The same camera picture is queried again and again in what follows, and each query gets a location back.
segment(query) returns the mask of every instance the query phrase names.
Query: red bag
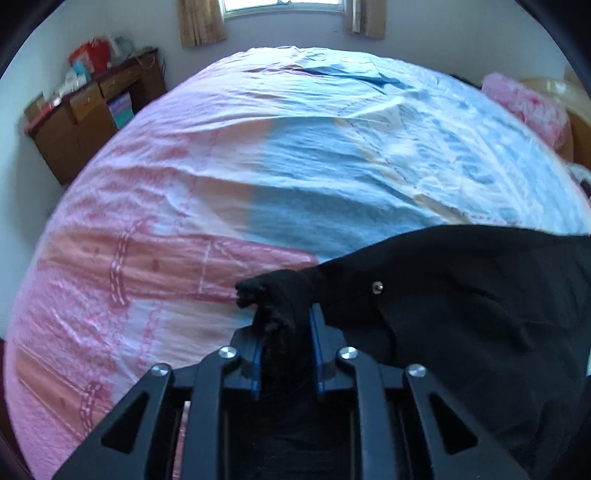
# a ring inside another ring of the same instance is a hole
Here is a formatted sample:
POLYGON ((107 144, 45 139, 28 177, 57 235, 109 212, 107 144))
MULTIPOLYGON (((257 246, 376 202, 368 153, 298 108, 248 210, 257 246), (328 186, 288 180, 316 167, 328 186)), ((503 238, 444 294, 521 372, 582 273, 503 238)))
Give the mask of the red bag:
POLYGON ((82 44, 69 58, 70 65, 80 60, 90 74, 104 72, 110 59, 109 43, 101 38, 82 44))

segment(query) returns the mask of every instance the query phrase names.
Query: box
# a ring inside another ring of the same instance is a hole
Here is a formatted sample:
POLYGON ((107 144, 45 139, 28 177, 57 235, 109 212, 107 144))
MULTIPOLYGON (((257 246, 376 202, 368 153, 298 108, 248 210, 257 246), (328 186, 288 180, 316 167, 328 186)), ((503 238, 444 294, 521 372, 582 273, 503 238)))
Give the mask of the box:
POLYGON ((37 97, 27 105, 25 108, 25 116, 29 122, 35 120, 35 118, 41 113, 41 109, 47 104, 43 93, 37 95, 37 97))
POLYGON ((131 106, 131 96, 129 93, 119 95, 111 100, 108 105, 118 129, 122 129, 134 117, 134 110, 131 106))

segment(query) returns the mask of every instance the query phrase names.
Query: window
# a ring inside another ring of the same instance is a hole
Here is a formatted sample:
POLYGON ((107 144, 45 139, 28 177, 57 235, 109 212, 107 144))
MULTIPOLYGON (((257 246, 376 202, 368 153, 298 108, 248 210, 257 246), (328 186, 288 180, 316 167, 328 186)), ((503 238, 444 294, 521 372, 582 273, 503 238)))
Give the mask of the window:
POLYGON ((343 12, 343 0, 223 0, 226 16, 264 11, 321 10, 343 12))

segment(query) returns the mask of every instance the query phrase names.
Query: bedsheet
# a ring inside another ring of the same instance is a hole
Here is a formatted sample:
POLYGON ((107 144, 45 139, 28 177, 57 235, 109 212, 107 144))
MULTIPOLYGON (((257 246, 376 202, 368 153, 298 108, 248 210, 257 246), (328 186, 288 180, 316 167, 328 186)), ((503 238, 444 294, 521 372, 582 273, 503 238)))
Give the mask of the bedsheet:
POLYGON ((591 233, 555 154, 445 74, 295 47, 206 68, 107 143, 38 243, 5 370, 34 476, 151 364, 228 343, 252 315, 237 280, 444 223, 591 233))

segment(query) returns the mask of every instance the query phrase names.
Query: dresser drawer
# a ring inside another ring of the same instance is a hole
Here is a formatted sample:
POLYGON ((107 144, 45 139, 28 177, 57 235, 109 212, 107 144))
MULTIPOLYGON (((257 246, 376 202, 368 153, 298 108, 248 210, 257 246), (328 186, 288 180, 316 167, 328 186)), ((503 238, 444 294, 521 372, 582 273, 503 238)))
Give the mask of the dresser drawer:
POLYGON ((82 161, 82 152, 75 131, 51 133, 42 130, 36 136, 35 143, 61 185, 76 178, 81 169, 75 166, 82 161))
POLYGON ((82 170, 89 160, 117 133, 117 126, 109 107, 104 103, 95 108, 77 126, 77 137, 82 152, 82 170))
POLYGON ((105 103, 97 85, 90 85, 87 89, 70 99, 70 108, 78 122, 98 105, 105 103))
POLYGON ((111 78, 100 83, 103 96, 106 100, 111 100, 129 87, 129 85, 139 80, 141 75, 141 67, 139 65, 133 65, 121 73, 113 75, 111 78))

